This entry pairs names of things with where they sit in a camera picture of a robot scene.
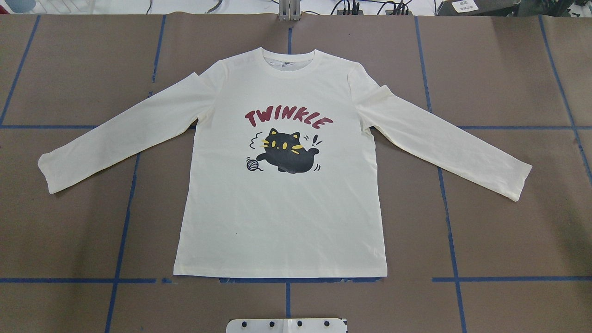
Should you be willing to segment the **cream long-sleeve cat shirt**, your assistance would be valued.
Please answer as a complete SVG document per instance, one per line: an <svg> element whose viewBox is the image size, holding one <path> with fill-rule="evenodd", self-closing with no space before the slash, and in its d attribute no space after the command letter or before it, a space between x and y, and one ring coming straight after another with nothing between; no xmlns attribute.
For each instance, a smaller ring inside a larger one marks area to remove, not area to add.
<svg viewBox="0 0 592 333"><path fill-rule="evenodd" d="M196 124L173 273L384 278L371 128L516 202L531 165L379 85L357 62L262 47L222 59L42 154L51 194Z"/></svg>

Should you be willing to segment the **aluminium frame post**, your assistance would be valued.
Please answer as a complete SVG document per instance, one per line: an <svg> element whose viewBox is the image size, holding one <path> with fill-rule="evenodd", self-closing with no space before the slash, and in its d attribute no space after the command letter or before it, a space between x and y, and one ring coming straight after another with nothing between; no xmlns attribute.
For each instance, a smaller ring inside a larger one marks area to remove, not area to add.
<svg viewBox="0 0 592 333"><path fill-rule="evenodd" d="M300 0L277 0L279 21L299 21L302 17Z"/></svg>

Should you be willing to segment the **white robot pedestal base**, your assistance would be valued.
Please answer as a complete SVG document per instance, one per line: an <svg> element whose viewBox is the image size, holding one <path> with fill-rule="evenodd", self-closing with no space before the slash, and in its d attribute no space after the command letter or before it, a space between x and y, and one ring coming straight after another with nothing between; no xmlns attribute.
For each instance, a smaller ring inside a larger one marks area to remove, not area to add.
<svg viewBox="0 0 592 333"><path fill-rule="evenodd" d="M347 333L341 318L271 318L231 320L227 333Z"/></svg>

